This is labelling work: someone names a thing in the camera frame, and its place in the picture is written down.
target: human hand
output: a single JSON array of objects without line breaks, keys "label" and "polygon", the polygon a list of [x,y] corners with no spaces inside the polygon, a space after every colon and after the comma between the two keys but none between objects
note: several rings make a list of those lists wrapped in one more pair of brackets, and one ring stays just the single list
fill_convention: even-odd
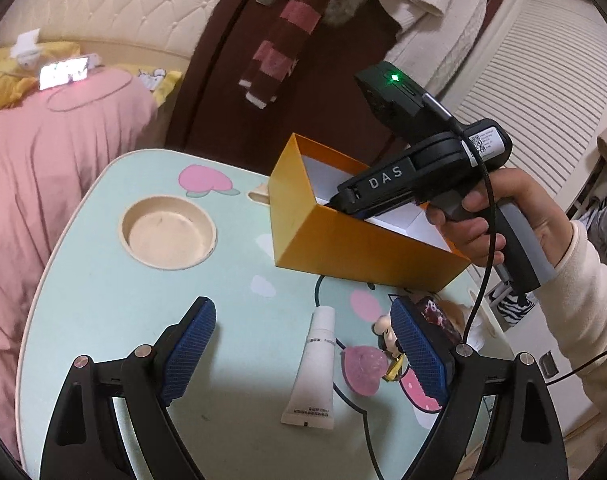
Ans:
[{"label": "human hand", "polygon": [[[501,198],[511,198],[519,206],[533,228],[548,261],[556,266],[572,241],[572,224],[564,211],[525,171],[516,168],[493,171],[490,173],[490,182],[496,202]],[[462,205],[470,212],[478,212],[488,207],[488,194],[483,181],[468,193]],[[490,251],[488,222],[485,219],[477,217],[462,222],[450,222],[446,221],[443,211],[433,206],[428,206],[426,216],[472,263],[485,267]],[[495,265],[503,263],[504,255],[501,249],[505,245],[506,239],[497,234]]]}]

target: open cardboard box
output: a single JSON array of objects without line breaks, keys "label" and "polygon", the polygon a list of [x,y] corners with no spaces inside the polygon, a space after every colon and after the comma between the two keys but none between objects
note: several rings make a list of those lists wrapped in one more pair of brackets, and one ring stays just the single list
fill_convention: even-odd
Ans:
[{"label": "open cardboard box", "polygon": [[470,263],[419,206],[367,221],[324,204],[366,166],[293,134],[268,181],[278,267],[359,282],[441,290]]}]

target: white louvered cabinet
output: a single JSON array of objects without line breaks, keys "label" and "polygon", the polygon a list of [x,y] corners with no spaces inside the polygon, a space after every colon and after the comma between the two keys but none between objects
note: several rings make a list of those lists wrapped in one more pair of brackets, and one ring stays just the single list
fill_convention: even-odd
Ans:
[{"label": "white louvered cabinet", "polygon": [[442,100],[465,123],[497,120],[507,165],[567,210],[607,126],[607,25],[589,0],[504,0]]}]

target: sleeve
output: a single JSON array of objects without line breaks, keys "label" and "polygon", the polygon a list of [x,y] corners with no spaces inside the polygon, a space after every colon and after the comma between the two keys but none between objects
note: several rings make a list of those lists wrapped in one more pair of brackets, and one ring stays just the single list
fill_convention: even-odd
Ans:
[{"label": "sleeve", "polygon": [[[573,369],[607,350],[607,266],[573,222],[572,243],[557,265],[557,276],[536,296],[548,328]],[[607,412],[607,356],[578,373],[590,400]]]}]

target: pink blanket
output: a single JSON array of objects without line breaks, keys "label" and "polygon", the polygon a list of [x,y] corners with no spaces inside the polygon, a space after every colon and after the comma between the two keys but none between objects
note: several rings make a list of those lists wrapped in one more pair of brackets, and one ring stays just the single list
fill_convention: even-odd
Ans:
[{"label": "pink blanket", "polygon": [[0,436],[16,457],[17,359],[45,264],[84,193],[155,113],[142,83],[114,69],[0,111]]}]

